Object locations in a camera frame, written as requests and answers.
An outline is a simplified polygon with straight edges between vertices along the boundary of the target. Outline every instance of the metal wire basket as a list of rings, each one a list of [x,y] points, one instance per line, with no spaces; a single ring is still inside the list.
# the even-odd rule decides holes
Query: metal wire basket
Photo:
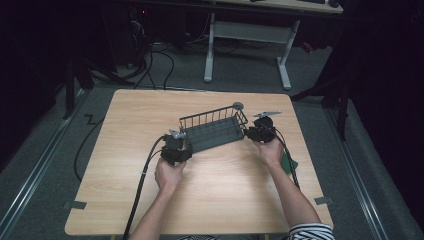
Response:
[[[247,118],[242,103],[180,118],[180,130],[187,134],[193,153],[244,138]]]

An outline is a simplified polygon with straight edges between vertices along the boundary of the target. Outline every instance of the person's left hand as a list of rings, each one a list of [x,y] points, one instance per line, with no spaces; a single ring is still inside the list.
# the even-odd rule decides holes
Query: person's left hand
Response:
[[[187,161],[178,166],[171,166],[163,158],[156,165],[155,179],[161,191],[173,193],[182,179],[183,169]]]

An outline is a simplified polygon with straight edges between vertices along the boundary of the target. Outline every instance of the person's right hand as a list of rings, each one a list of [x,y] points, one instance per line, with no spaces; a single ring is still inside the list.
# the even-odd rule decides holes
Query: person's right hand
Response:
[[[277,138],[274,138],[271,142],[263,143],[256,142],[253,143],[258,147],[259,154],[262,161],[265,162],[267,166],[280,166],[281,156],[283,156],[283,145]]]
[[[182,172],[187,161],[178,166],[171,166],[163,158],[156,165],[155,180],[161,191],[173,193],[182,179]]]

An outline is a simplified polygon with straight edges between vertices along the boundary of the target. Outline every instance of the striped shirt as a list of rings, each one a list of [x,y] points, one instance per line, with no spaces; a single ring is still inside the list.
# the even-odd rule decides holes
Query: striped shirt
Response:
[[[304,223],[290,229],[287,240],[334,240],[330,226],[322,223]]]
[[[219,240],[217,236],[192,235],[178,240]],[[290,229],[289,236],[283,240],[334,240],[331,228],[322,223],[304,223]]]

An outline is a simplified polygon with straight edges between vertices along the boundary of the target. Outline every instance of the gray carpet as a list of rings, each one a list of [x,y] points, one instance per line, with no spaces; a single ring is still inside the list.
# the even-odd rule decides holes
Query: gray carpet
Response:
[[[293,95],[314,85],[331,52],[331,49],[324,49],[307,54],[302,49],[294,48],[287,62],[293,89],[287,92],[282,90],[279,73],[275,66],[278,48],[278,45],[261,49],[244,46],[229,54],[217,53],[214,80],[207,84],[202,80],[205,50],[187,48],[183,51],[170,47],[164,53],[172,56],[175,68],[167,86],[210,91]],[[224,52],[232,49],[223,47],[217,50]],[[171,61],[166,56],[154,54],[151,77],[155,85],[158,87],[162,85],[170,69]],[[120,74],[126,72],[128,70],[120,69]],[[150,80],[144,79],[141,89],[151,87]],[[96,81],[96,87],[88,94],[87,100],[75,114],[53,155],[49,168],[17,221],[9,239],[110,239],[110,236],[66,235],[64,226],[69,210],[63,209],[62,206],[66,201],[72,201],[78,191],[79,182],[73,172],[74,157],[80,144],[93,128],[93,125],[88,124],[89,118],[85,115],[92,115],[92,122],[103,118],[112,94],[118,88],[123,87],[111,82]],[[58,104],[36,124],[20,151],[0,174],[1,216],[6,214],[51,136],[61,124],[61,118],[64,115],[64,99],[64,91],[62,91],[57,96]],[[319,98],[307,98],[304,101],[295,102],[294,107],[324,195],[334,200],[329,209],[335,225],[335,237],[336,239],[374,239],[349,178],[339,140],[333,133],[334,126],[326,117],[326,110],[321,108],[317,100]],[[81,150],[77,160],[80,175],[83,175],[99,131],[100,127],[88,138]],[[402,197],[385,171],[352,104],[349,106],[346,134],[346,144],[377,206],[388,237],[390,239],[424,239],[421,230],[413,221]],[[243,237],[251,236],[229,236],[229,239],[243,239]],[[279,237],[281,235],[272,235],[271,239]]]

